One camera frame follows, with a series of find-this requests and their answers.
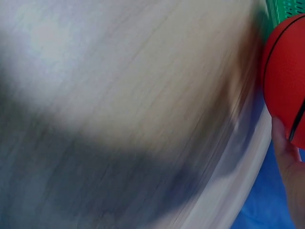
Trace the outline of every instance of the blue cloth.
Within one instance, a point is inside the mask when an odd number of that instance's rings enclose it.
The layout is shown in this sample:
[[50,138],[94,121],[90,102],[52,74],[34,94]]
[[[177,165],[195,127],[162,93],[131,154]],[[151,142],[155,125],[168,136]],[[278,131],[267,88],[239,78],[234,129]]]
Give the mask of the blue cloth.
[[251,192],[231,229],[294,229],[271,143]]

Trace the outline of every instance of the hand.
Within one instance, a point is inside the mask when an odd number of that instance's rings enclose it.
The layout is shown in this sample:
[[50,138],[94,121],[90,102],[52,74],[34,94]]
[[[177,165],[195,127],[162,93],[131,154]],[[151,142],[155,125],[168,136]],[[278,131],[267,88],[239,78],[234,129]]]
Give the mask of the hand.
[[275,157],[287,193],[291,219],[297,229],[305,228],[305,163],[299,149],[285,137],[285,127],[278,118],[272,118],[272,140]]

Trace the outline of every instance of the green plastic crate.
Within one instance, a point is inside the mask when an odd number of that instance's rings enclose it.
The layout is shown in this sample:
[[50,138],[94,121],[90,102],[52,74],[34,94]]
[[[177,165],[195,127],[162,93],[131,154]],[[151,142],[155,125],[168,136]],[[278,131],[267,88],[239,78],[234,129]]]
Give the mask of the green plastic crate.
[[266,0],[273,28],[287,18],[305,13],[305,0]]

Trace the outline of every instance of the red ball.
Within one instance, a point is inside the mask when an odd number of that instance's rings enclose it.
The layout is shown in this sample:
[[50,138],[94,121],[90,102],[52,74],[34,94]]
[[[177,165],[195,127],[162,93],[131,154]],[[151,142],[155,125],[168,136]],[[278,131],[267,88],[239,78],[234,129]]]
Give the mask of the red ball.
[[292,144],[305,149],[305,14],[274,29],[264,48],[261,79],[271,116],[282,120]]

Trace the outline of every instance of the wooden surface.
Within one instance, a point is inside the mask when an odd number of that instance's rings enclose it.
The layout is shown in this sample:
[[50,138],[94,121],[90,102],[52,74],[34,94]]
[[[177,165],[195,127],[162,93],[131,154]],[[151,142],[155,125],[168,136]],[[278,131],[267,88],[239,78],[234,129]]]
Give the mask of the wooden surface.
[[182,227],[254,91],[253,2],[1,0],[0,228]]

